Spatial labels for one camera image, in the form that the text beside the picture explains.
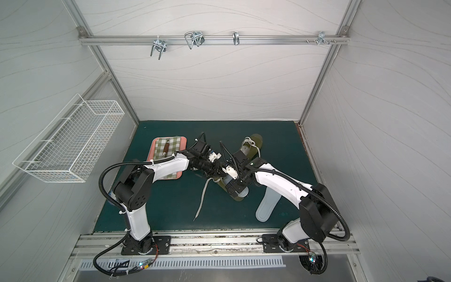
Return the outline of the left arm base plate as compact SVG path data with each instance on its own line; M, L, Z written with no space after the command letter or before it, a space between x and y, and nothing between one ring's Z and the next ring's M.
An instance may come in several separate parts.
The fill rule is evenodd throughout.
M156 253L167 255L169 253L170 243L170 236L147 236L141 241L128 236L123 242L121 255L155 255Z

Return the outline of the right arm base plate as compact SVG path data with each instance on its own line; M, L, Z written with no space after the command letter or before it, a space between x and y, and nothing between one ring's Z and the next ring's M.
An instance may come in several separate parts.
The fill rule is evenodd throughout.
M256 239L256 242L263 246L264 253L310 253L307 240L291 243L282 235L263 234Z

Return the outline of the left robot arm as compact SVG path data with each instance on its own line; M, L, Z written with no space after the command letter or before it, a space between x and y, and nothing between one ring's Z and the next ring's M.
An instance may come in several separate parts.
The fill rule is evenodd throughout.
M120 206L120 214L126 218L128 237L138 243L152 237L146 204L156 181L185 170L199 170L212 178L222 177L224 166L220 162L221 156L201 136L187 149L175 151L166 158L117 164L116 167L122 167L123 171L113 194Z

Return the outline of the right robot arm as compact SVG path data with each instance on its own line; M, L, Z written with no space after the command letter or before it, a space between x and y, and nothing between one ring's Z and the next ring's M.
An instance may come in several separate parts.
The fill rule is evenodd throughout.
M250 184L266 187L256 218L266 222L281 197L289 200L298 208L299 217L282 227L277 233L278 244L284 250L304 239L322 243L327 237L337 241L349 239L349 228L344 236L331 234L337 223L344 218L329 192L323 185L300 182L277 170L272 164L261 158L261 142L255 136L246 137L241 148L231 157L231 166L226 168L226 176L219 184L233 198L246 197Z

